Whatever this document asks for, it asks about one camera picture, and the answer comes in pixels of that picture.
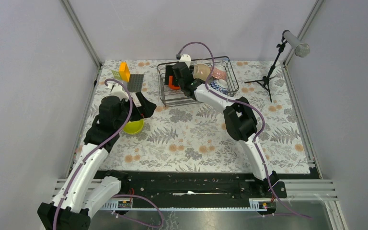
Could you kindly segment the black mat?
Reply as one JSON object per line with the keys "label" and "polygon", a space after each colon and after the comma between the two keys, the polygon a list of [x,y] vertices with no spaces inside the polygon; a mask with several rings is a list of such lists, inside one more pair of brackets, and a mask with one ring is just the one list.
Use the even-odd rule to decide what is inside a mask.
{"label": "black mat", "polygon": [[127,83],[127,89],[129,92],[141,92],[143,86],[144,75],[143,74],[131,74],[129,82]]}

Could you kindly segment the blue patterned bowl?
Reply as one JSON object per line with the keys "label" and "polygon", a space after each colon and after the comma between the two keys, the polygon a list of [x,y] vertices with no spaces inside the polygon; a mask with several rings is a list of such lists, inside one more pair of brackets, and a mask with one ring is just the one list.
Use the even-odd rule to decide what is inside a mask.
{"label": "blue patterned bowl", "polygon": [[228,94],[229,87],[227,82],[223,79],[214,79],[209,85],[211,88],[224,95]]}

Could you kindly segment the orange plastic block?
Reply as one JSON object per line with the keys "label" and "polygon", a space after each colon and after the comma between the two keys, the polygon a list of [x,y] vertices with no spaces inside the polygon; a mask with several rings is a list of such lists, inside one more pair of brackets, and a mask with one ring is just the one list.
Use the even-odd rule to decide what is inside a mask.
{"label": "orange plastic block", "polygon": [[130,70],[128,68],[128,65],[126,62],[122,62],[119,66],[119,69],[118,69],[118,73],[119,73],[119,76],[120,76],[120,79],[125,81],[125,82],[129,82],[130,81]]}

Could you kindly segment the floral tablecloth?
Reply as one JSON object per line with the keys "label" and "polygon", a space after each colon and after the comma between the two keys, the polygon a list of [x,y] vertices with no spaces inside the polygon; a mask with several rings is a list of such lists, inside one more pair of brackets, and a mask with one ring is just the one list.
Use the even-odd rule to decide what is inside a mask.
{"label": "floral tablecloth", "polygon": [[[271,93],[253,83],[271,61],[231,61],[238,81],[236,97],[246,97],[265,121],[259,135],[261,151],[277,173],[308,174],[309,163],[281,67],[270,81]],[[159,60],[128,61],[143,74],[143,95],[157,108],[136,135],[120,133],[101,170],[250,173],[252,167],[240,143],[226,132],[224,117],[203,103],[165,106],[159,97]]]}

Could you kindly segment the beige ceramic bowl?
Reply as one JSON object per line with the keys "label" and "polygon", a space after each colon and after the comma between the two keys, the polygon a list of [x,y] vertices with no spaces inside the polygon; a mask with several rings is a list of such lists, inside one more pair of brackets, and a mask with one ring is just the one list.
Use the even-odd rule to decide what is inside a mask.
{"label": "beige ceramic bowl", "polygon": [[207,81],[210,72],[211,72],[210,67],[205,64],[194,65],[193,78],[200,79],[205,82]]}

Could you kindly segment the pink patterned bowl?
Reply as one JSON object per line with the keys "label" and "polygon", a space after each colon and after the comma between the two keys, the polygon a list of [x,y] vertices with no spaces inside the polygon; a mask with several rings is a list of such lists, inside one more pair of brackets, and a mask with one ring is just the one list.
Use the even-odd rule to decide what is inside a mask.
{"label": "pink patterned bowl", "polygon": [[211,76],[215,79],[226,80],[227,72],[224,67],[215,66],[214,68],[211,68]]}

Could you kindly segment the orange plastic bowl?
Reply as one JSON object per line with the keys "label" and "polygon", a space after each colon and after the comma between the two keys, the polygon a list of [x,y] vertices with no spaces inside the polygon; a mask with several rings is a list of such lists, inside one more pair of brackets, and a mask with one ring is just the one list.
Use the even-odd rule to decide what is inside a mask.
{"label": "orange plastic bowl", "polygon": [[171,90],[180,90],[180,86],[176,86],[175,85],[176,83],[176,79],[173,75],[170,75],[169,76],[169,80],[168,80],[168,87],[171,89]]}

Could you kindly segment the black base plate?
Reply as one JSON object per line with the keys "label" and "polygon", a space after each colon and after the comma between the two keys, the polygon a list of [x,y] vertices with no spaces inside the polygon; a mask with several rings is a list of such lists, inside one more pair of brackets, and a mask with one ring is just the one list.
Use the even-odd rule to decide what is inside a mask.
{"label": "black base plate", "polygon": [[241,208],[270,202],[266,182],[251,173],[123,171],[122,193],[143,196],[158,208]]}

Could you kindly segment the green mesh piece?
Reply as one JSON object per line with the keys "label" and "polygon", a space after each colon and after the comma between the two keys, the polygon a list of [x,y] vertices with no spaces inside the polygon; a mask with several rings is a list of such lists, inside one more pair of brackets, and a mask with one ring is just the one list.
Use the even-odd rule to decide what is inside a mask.
{"label": "green mesh piece", "polygon": [[114,79],[116,79],[118,81],[121,80],[121,76],[119,74],[119,71],[111,70],[111,72],[112,72],[112,75],[113,75]]}

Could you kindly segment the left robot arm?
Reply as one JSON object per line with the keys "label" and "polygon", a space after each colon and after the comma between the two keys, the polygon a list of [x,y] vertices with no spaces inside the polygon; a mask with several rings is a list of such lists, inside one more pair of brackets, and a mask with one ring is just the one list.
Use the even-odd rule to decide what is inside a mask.
{"label": "left robot arm", "polygon": [[37,210],[46,230],[86,230],[92,217],[111,197],[128,194],[130,185],[127,176],[117,171],[106,176],[91,193],[87,191],[127,122],[153,115],[156,104],[140,92],[136,93],[136,97],[139,107],[131,97],[111,95],[102,99],[99,113],[86,133],[77,165],[52,201],[41,203]]}

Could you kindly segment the yellow plastic bowl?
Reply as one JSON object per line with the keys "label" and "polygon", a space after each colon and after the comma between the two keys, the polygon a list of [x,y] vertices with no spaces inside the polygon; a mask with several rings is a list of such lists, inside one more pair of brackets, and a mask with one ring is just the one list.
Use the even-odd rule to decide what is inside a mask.
{"label": "yellow plastic bowl", "polygon": [[136,135],[142,131],[144,119],[138,121],[129,121],[125,124],[123,131],[129,135]]}

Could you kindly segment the wire dish rack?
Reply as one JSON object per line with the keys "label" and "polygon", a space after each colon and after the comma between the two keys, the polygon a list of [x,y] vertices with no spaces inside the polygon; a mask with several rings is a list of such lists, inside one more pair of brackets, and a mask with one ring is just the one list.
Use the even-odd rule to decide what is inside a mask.
{"label": "wire dish rack", "polygon": [[[174,61],[157,65],[159,76],[159,96],[162,103],[167,107],[200,103],[200,101],[197,100],[196,93],[208,93],[209,90],[213,91],[214,89],[210,84],[208,85],[208,87],[206,87],[203,81],[193,80],[193,82],[185,87],[184,91],[182,91],[181,89],[172,89],[167,84],[165,84],[166,81],[169,80],[167,69],[170,69],[176,63],[177,62]],[[220,92],[220,94],[223,94],[224,97],[234,97],[239,90],[239,84],[235,77],[235,73],[228,56],[195,59],[191,62],[190,69],[193,70],[194,65],[196,64],[204,64],[208,67],[211,67],[213,63],[215,64],[215,67],[223,67],[224,72],[227,74],[227,79],[225,80],[225,82],[228,86],[227,88],[224,88],[223,91]]]}

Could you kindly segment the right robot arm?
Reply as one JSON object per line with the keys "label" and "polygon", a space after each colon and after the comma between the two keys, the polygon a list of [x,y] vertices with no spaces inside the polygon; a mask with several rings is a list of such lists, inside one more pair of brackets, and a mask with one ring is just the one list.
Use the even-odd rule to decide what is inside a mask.
{"label": "right robot arm", "polygon": [[258,110],[246,98],[227,96],[204,80],[194,78],[184,62],[166,64],[164,76],[173,86],[178,86],[187,98],[205,103],[223,114],[228,135],[240,143],[250,161],[253,175],[260,180],[255,185],[257,194],[262,197],[270,196],[275,186],[269,180],[271,173],[258,139],[262,132],[257,130],[257,118],[254,114]]}

